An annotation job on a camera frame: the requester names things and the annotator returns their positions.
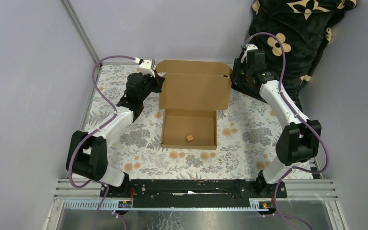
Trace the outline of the brown cardboard box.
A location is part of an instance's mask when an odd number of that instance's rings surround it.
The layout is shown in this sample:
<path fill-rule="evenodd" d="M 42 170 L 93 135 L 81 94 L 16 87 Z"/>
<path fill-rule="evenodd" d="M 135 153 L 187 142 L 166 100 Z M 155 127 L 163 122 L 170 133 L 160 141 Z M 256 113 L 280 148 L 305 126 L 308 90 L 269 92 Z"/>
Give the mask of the brown cardboard box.
<path fill-rule="evenodd" d="M 164 110 L 161 146 L 215 150 L 217 113 L 229 107 L 231 67 L 221 62 L 164 60 L 156 71 L 165 78 L 159 97 L 159 108 Z M 187 142 L 188 135 L 192 142 Z"/>

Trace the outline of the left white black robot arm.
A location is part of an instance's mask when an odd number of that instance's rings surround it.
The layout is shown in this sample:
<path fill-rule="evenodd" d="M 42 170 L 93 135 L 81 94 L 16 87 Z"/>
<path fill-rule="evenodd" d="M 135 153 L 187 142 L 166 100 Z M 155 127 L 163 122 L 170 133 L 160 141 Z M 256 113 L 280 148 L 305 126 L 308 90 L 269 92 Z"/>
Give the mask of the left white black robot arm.
<path fill-rule="evenodd" d="M 118 197 L 129 192 L 127 174 L 108 165 L 107 148 L 111 140 L 119 137 L 125 127 L 132 124 L 143 111 L 143 102 L 152 93 L 161 93 L 165 81 L 157 74 L 132 73 L 127 77 L 123 96 L 110 114 L 97 128 L 75 131 L 72 134 L 66 170 L 91 181 L 110 185 Z"/>

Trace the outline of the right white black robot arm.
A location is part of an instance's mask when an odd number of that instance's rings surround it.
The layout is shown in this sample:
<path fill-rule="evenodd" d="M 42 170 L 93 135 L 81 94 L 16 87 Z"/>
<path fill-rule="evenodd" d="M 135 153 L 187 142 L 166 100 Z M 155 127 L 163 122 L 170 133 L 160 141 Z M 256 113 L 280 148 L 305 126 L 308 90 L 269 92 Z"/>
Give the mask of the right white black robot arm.
<path fill-rule="evenodd" d="M 289 169 L 317 156 L 320 144 L 317 136 L 322 126 L 295 105 L 280 83 L 280 77 L 268 70 L 265 52 L 254 45 L 242 48 L 230 78 L 242 92 L 266 102 L 282 127 L 275 145 L 276 157 L 256 179 L 257 194 L 268 197 L 275 190 L 274 184 Z"/>

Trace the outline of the small brown cardboard scrap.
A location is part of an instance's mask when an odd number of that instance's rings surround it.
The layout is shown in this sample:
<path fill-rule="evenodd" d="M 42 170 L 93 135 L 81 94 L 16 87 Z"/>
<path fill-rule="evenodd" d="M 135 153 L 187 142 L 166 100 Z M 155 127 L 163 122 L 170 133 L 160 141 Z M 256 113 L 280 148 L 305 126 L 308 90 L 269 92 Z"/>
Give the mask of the small brown cardboard scrap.
<path fill-rule="evenodd" d="M 188 136 L 186 136 L 186 140 L 187 140 L 187 142 L 192 142 L 194 140 L 194 138 L 193 138 L 192 135 L 188 135 Z"/>

